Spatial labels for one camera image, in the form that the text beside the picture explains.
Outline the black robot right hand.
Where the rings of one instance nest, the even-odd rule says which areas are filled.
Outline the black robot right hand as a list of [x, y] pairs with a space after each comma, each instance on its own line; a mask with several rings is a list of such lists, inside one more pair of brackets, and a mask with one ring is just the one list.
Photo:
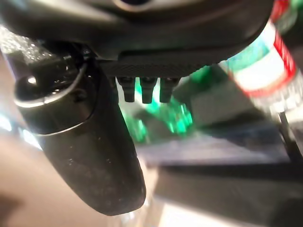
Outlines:
[[271, 0], [3, 0], [0, 48], [16, 77], [14, 103], [48, 160], [88, 206], [115, 216], [146, 198], [118, 104], [143, 102], [252, 43]]

